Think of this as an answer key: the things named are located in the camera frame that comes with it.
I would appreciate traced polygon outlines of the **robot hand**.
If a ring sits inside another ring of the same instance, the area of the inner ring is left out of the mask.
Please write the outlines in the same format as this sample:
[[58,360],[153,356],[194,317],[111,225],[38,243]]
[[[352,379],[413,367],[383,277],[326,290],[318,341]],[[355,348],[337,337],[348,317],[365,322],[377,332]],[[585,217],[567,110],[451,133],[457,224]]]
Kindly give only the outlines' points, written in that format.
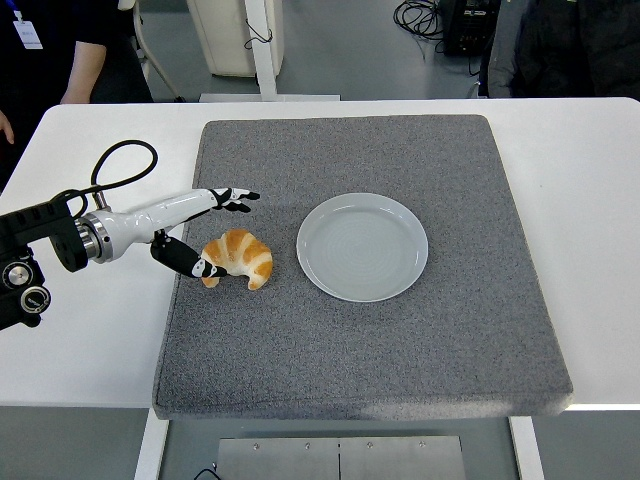
[[152,257],[169,269],[191,278],[219,278],[225,268],[203,257],[182,241],[168,235],[174,227],[211,210],[248,213],[246,200],[257,200],[256,192],[240,188],[192,189],[181,195],[140,206],[125,213],[97,210],[85,216],[98,241],[95,261],[116,260],[135,243],[150,246]]

